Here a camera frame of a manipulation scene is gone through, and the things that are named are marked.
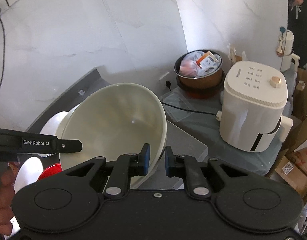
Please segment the person's left hand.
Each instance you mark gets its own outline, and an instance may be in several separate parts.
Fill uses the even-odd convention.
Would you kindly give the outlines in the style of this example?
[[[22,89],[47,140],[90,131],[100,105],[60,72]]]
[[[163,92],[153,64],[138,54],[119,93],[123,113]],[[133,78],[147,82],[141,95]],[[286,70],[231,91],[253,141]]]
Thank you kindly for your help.
[[[13,218],[13,211],[11,209],[12,199],[15,195],[13,184],[15,182],[15,174],[11,168],[1,176],[0,185],[0,234],[11,235],[13,225],[11,219]]]

